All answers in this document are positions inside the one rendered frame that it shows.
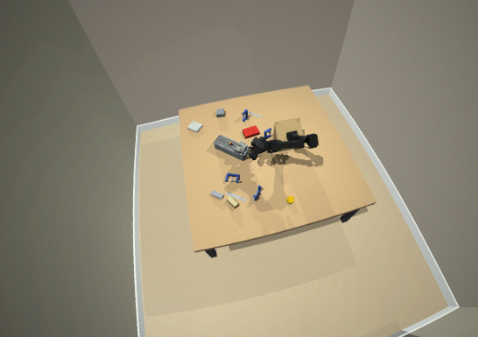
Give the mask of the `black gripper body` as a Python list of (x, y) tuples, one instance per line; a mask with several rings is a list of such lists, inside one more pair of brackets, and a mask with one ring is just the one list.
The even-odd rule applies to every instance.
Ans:
[[(264, 137), (260, 137), (259, 139), (260, 139), (262, 142), (267, 142)], [(257, 157), (258, 157), (258, 155), (255, 153), (254, 150), (249, 153), (249, 156), (252, 158), (252, 160), (256, 160)]]

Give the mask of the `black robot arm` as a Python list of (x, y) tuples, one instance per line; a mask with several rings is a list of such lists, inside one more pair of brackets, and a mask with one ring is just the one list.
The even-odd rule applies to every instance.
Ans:
[(318, 135), (315, 133), (306, 136), (299, 136), (298, 131), (293, 131), (286, 132), (286, 137), (288, 141), (273, 139), (267, 142), (262, 142), (258, 137), (255, 137), (251, 141), (251, 145), (254, 147), (254, 151), (256, 154), (260, 154), (265, 151), (268, 151), (268, 153), (274, 153), (284, 148), (303, 148), (306, 147), (304, 146), (304, 143), (307, 143), (308, 146), (310, 146), (306, 147), (309, 149), (312, 149), (319, 145)]

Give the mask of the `red rectangular block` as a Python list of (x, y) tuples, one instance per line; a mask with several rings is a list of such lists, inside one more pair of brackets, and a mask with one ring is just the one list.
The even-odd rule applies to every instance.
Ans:
[(243, 129), (243, 134), (244, 134), (245, 138), (250, 138), (250, 137), (260, 135), (260, 132), (259, 132), (257, 126), (255, 125), (255, 126), (251, 126), (249, 128)]

